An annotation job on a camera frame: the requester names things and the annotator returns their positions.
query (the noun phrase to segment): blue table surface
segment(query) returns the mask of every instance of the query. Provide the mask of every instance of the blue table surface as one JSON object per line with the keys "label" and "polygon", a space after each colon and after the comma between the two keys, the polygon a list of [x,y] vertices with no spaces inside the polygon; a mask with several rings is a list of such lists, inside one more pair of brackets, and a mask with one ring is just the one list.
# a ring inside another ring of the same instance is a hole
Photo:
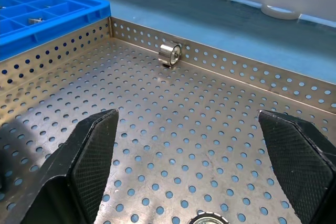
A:
{"label": "blue table surface", "polygon": [[226,0],[109,0],[112,15],[336,83],[336,28]]}

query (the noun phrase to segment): metal bearing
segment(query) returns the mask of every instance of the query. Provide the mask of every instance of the metal bearing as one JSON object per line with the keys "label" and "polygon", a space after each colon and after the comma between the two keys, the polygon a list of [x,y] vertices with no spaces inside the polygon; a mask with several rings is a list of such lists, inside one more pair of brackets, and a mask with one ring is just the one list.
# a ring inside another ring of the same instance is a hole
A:
{"label": "metal bearing", "polygon": [[188,224],[230,224],[223,216],[214,212],[200,212]]}
{"label": "metal bearing", "polygon": [[181,55],[179,44],[166,41],[160,46],[159,61],[169,67],[174,66]]}

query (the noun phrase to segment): stainless steel tray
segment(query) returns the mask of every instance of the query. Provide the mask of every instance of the stainless steel tray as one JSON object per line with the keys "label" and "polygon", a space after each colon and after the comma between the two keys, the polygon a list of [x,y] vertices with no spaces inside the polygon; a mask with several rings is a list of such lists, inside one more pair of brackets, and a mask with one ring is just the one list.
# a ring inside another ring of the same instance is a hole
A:
{"label": "stainless steel tray", "polygon": [[[182,45],[172,69],[157,59],[166,40]],[[233,224],[300,223],[258,110],[311,121],[336,144],[335,84],[115,18],[0,65],[0,221],[76,123],[102,110],[118,108],[120,122],[96,223],[187,223],[200,210]]]}

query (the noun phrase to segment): perforated metal tray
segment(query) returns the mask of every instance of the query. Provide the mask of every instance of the perforated metal tray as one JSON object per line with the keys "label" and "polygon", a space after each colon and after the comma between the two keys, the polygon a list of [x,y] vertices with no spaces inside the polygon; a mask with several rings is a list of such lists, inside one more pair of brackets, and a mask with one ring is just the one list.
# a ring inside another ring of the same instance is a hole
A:
{"label": "perforated metal tray", "polygon": [[[182,45],[172,69],[157,60],[165,40]],[[334,84],[119,19],[0,64],[0,221],[76,123],[110,108],[120,122],[96,223],[187,223],[200,210],[233,224],[300,223],[258,110],[311,121],[336,144]]]}

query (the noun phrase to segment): blue plastic container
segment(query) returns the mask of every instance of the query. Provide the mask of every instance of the blue plastic container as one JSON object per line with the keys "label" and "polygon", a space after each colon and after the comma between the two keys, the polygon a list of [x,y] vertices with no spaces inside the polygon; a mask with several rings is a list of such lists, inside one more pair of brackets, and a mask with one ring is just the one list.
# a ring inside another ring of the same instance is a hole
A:
{"label": "blue plastic container", "polygon": [[0,0],[0,61],[109,16],[106,0]]}

